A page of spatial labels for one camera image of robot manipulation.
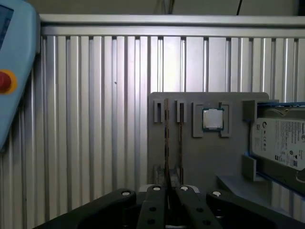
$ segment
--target red emergency stop button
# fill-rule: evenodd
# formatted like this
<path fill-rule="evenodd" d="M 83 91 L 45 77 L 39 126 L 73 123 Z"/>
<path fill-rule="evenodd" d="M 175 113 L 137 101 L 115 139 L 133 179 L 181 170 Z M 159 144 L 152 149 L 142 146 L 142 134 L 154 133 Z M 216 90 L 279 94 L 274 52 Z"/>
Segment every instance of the red emergency stop button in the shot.
<path fill-rule="evenodd" d="M 10 76 L 4 72 L 0 72 L 0 93 L 7 92 L 12 84 Z"/>

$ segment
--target cable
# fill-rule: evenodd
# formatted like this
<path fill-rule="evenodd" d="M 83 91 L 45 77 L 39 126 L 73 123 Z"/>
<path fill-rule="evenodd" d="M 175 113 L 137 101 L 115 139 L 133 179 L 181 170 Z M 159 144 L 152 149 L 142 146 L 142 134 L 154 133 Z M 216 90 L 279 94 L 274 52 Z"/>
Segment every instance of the cable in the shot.
<path fill-rule="evenodd" d="M 173 7 L 175 6 L 176 0 L 171 0 L 169 14 L 173 14 Z"/>
<path fill-rule="evenodd" d="M 236 13 L 237 16 L 239 15 L 239 11 L 242 6 L 242 3 L 243 3 L 243 0 L 239 0 L 239 5 L 238 5 L 237 13 Z"/>
<path fill-rule="evenodd" d="M 162 0 L 162 2 L 163 2 L 163 13 L 164 14 L 167 14 L 167 7 L 166 7 L 166 0 Z"/>

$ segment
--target hard drive label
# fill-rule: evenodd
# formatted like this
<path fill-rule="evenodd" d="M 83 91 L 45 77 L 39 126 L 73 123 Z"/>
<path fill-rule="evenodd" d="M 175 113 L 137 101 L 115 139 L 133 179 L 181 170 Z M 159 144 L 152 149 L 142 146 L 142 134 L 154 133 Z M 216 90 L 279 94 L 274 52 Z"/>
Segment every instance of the hard drive label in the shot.
<path fill-rule="evenodd" d="M 305 168 L 305 121 L 258 118 L 252 126 L 252 152 L 296 170 Z"/>

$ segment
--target processor chip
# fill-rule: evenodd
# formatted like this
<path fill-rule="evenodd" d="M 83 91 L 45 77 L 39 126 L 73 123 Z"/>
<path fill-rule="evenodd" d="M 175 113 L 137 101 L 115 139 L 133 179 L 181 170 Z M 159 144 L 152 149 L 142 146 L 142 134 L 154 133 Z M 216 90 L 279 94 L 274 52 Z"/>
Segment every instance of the processor chip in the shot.
<path fill-rule="evenodd" d="M 224 129 L 224 110 L 222 108 L 203 109 L 203 130 L 220 131 Z"/>

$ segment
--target corrugated aluminum wall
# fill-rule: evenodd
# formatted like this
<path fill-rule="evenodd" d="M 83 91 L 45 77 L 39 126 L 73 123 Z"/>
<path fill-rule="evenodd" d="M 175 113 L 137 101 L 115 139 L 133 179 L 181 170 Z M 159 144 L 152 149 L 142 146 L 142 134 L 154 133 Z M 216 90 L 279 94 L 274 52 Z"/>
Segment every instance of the corrugated aluminum wall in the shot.
<path fill-rule="evenodd" d="M 45 25 L 0 156 L 0 228 L 145 184 L 147 95 L 207 91 L 304 101 L 304 28 Z M 287 189 L 272 202 L 305 221 Z"/>

